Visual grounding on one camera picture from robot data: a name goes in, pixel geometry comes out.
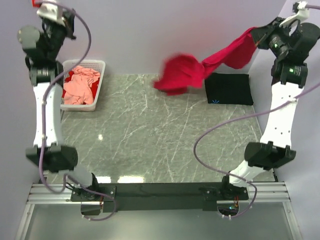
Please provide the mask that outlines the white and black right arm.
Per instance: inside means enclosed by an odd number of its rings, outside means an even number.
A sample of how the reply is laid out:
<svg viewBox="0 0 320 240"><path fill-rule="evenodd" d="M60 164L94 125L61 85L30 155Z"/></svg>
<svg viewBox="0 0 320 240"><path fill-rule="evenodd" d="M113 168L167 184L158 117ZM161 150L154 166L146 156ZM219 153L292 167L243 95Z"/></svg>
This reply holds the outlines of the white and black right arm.
<svg viewBox="0 0 320 240"><path fill-rule="evenodd" d="M275 56L271 69L271 112L260 140L248 143L244 160L222 178L219 193L226 200L243 194L247 182L259 174L278 169L296 157L291 142L292 125L308 76L305 60L320 38L320 29L298 18L277 17L251 34L259 49L270 49Z"/></svg>

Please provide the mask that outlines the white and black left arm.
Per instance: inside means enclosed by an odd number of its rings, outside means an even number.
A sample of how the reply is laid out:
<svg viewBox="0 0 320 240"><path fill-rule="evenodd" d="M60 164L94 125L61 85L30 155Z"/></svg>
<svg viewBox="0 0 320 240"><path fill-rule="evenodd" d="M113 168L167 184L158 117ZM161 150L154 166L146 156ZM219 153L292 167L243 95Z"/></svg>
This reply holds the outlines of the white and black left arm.
<svg viewBox="0 0 320 240"><path fill-rule="evenodd" d="M66 38L76 39L74 21L79 15L72 8L48 6L46 2L40 5L37 15L42 30L26 25L17 33L36 101L36 132L33 146L25 150L25 156L38 167L44 185L48 184L44 171L62 174L64 189L67 180L71 180L76 193L94 201L100 195L97 178L79 164L76 148L64 143L61 124L64 76L69 71L57 56Z"/></svg>

